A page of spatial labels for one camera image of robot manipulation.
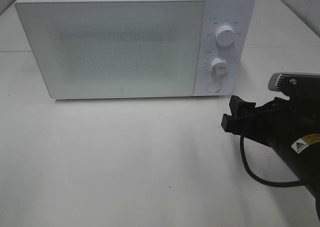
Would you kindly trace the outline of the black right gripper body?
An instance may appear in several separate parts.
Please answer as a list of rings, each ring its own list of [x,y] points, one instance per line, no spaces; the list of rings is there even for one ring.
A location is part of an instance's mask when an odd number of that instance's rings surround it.
[[[320,142],[320,100],[275,98],[258,113],[246,130],[246,138],[268,147],[306,147]]]

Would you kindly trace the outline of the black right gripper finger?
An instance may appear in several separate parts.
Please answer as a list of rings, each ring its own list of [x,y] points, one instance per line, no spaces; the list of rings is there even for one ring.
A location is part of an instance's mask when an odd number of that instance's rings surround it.
[[[237,95],[232,95],[229,101],[229,108],[232,117],[241,117],[250,114],[255,108],[255,102],[248,102]]]
[[[241,136],[244,132],[245,126],[250,116],[231,116],[223,114],[221,127],[226,133],[232,133],[234,135]]]

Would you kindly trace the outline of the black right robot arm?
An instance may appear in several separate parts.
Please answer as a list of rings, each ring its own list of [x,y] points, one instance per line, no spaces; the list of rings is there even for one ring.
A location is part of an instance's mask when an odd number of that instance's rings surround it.
[[[240,137],[240,156],[247,174],[262,185],[275,188],[306,187],[320,210],[320,102],[275,97],[262,106],[233,95],[231,114],[224,114],[221,126]],[[276,182],[256,175],[248,164],[245,139],[271,148],[297,177]]]

